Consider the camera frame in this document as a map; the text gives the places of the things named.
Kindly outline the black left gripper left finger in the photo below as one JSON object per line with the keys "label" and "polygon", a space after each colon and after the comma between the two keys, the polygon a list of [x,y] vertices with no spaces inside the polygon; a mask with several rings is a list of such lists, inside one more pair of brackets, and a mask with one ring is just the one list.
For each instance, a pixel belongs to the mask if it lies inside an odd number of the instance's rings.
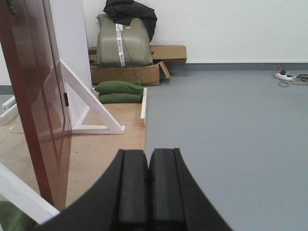
{"label": "black left gripper left finger", "polygon": [[100,178],[36,231],[148,230],[147,160],[142,150],[118,150]]}

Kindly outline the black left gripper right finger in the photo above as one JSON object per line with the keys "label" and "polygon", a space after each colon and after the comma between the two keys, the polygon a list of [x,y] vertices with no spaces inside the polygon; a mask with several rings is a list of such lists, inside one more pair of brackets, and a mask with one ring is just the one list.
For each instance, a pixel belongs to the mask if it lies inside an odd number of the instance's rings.
{"label": "black left gripper right finger", "polygon": [[149,175],[151,230],[231,230],[196,183],[178,148],[154,149]]}

